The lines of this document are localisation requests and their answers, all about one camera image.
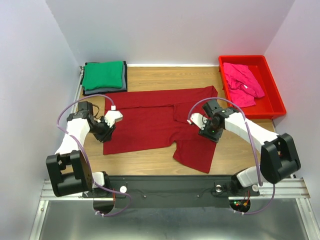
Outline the dark red t shirt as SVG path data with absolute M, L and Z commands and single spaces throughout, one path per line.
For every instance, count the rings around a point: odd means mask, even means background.
M 198 134 L 187 122 L 198 101 L 217 97 L 214 86 L 204 88 L 110 93 L 123 119 L 116 124 L 103 154 L 165 148 L 176 143 L 173 158 L 180 164 L 209 173 L 216 143 Z

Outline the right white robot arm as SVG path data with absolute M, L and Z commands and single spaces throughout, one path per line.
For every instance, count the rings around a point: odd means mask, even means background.
M 287 133 L 277 134 L 249 120 L 237 106 L 222 108 L 215 97 L 202 106 L 205 114 L 192 113 L 190 124 L 199 128 L 199 135 L 218 143 L 223 131 L 236 134 L 251 145 L 255 165 L 232 176 L 237 189 L 264 182 L 277 184 L 301 169 L 294 139 Z

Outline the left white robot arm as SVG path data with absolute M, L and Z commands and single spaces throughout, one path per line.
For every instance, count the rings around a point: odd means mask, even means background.
M 122 113 L 115 106 L 95 119 L 93 104 L 88 101 L 80 102 L 77 111 L 67 117 L 61 145 L 55 154 L 46 158 L 49 179 L 56 197 L 91 192 L 94 188 L 108 185 L 105 172 L 92 172 L 89 158 L 84 153 L 84 143 L 88 134 L 93 134 L 101 143 L 110 141 L 116 123 L 122 119 Z

